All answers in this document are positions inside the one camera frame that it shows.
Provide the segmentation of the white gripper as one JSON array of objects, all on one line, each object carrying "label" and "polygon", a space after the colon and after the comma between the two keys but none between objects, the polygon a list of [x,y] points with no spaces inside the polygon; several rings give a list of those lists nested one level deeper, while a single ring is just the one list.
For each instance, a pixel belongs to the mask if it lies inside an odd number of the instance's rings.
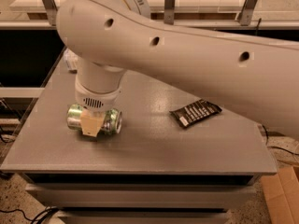
[{"label": "white gripper", "polygon": [[85,107],[80,115],[81,130],[84,135],[96,137],[104,123],[104,112],[113,108],[121,89],[108,93],[98,93],[89,91],[76,79],[75,81],[75,98],[79,105]]}]

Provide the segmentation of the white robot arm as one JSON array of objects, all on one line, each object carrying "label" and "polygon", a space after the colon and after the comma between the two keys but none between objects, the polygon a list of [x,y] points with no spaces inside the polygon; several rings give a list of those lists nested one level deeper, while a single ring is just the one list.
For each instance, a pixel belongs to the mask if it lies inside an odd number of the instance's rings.
[{"label": "white robot arm", "polygon": [[109,110],[133,70],[299,138],[297,43],[150,19],[147,0],[66,0],[57,31],[78,55],[76,100]]}]

